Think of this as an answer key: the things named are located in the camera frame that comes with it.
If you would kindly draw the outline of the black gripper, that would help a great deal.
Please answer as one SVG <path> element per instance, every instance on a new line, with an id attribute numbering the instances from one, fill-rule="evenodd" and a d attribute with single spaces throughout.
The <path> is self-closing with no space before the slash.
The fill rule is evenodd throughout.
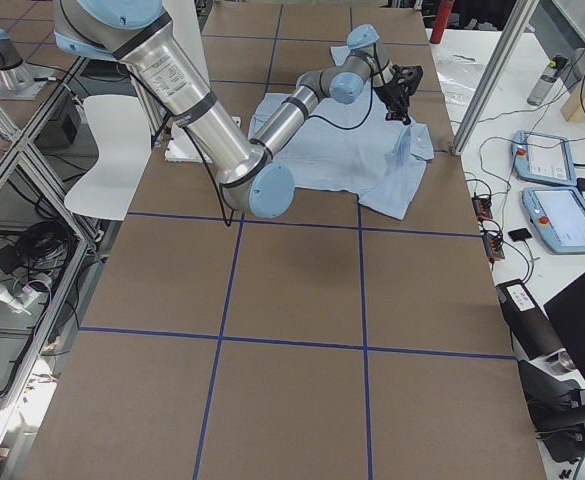
<path id="1" fill-rule="evenodd" d="M 407 111 L 410 106 L 410 97 L 416 92 L 422 77 L 423 68 L 416 66 L 391 67 L 392 78 L 383 80 L 380 87 L 380 100 L 387 108 L 387 121 L 401 121 L 410 125 L 412 119 Z"/>

